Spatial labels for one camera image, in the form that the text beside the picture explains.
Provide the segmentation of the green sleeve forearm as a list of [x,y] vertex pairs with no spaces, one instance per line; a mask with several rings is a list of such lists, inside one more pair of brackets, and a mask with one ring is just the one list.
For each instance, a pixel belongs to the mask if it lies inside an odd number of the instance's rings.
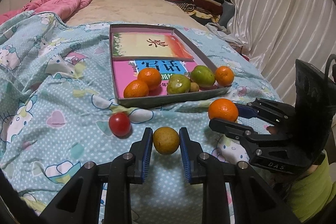
[[305,223],[315,217],[335,197],[335,182],[329,173],[328,157],[307,176],[295,180],[285,196],[285,203]]

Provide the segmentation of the operator right hand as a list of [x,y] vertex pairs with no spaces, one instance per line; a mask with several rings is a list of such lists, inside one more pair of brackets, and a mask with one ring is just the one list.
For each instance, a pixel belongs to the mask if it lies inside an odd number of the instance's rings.
[[275,134],[278,133],[278,128],[275,127],[275,126],[268,126],[268,127],[266,128],[266,130],[267,130],[270,134],[272,134],[272,135],[275,135]]

